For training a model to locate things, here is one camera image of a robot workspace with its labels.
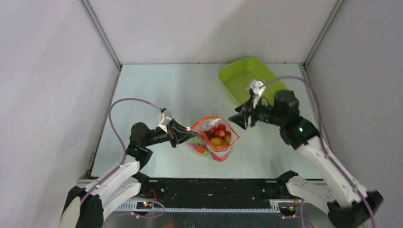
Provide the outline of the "red cherry bunch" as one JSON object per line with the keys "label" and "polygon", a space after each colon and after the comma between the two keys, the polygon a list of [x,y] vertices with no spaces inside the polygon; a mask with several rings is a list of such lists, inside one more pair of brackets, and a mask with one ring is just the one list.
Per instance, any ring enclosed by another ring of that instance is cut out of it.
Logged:
{"label": "red cherry bunch", "polygon": [[217,126],[212,127],[211,129],[207,130],[205,133],[206,133],[209,141],[213,137],[219,137],[219,138],[222,138],[226,142],[227,145],[229,145],[231,143],[231,132],[227,129],[227,126],[223,123],[220,123]]}

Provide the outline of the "clear zip bag orange zipper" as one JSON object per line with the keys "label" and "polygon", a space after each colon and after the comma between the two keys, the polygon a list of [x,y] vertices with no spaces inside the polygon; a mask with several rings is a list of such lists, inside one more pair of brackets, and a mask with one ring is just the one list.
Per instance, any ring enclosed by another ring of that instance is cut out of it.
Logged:
{"label": "clear zip bag orange zipper", "polygon": [[240,136],[221,117],[207,116],[191,126],[197,136],[187,141],[190,149],[198,154],[210,155],[213,160],[223,162],[232,152]]}

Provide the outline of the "brown kiwi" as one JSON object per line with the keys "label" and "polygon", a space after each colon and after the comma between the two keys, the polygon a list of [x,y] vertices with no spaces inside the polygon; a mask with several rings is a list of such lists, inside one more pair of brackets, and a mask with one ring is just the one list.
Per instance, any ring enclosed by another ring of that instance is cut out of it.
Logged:
{"label": "brown kiwi", "polygon": [[210,139],[210,145],[213,148],[222,149],[222,148],[226,147],[227,144],[222,138],[213,137],[213,138]]}

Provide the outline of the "red apple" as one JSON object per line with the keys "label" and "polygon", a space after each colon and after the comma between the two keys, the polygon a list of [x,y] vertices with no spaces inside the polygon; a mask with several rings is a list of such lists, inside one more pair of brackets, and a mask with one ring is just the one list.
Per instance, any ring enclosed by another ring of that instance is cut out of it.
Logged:
{"label": "red apple", "polygon": [[230,153],[224,154],[222,156],[219,156],[215,153],[211,153],[211,157],[217,162],[223,162],[223,161],[227,160],[229,156],[230,156]]}

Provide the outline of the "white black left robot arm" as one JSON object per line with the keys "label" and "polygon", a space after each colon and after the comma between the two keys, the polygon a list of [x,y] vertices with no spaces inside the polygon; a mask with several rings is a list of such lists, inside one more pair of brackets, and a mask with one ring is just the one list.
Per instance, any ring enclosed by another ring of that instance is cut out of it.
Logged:
{"label": "white black left robot arm", "polygon": [[59,227],[102,227],[109,215],[122,203],[134,196],[148,196],[150,184],[134,178],[153,154],[148,146],[169,142],[175,148],[197,135],[196,130],[183,127],[174,119],[155,129],[150,129],[142,122],[135,123],[131,128],[130,143],[124,148],[122,161],[85,187],[75,186],[68,192]]}

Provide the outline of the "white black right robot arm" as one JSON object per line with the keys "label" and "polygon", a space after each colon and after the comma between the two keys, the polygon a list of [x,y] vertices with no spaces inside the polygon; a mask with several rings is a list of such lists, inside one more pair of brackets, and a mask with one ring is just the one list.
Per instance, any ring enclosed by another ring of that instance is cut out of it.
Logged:
{"label": "white black right robot arm", "polygon": [[323,142],[319,130],[300,115],[299,100],[293,91],[277,91],[273,105],[264,105],[251,94],[235,111],[229,120],[243,129],[258,121],[278,126],[284,143],[305,157],[325,182],[319,186],[287,171],[276,179],[281,198],[293,195],[307,201],[326,213],[336,228],[358,228],[379,209],[382,195],[376,190],[368,191],[343,167]]}

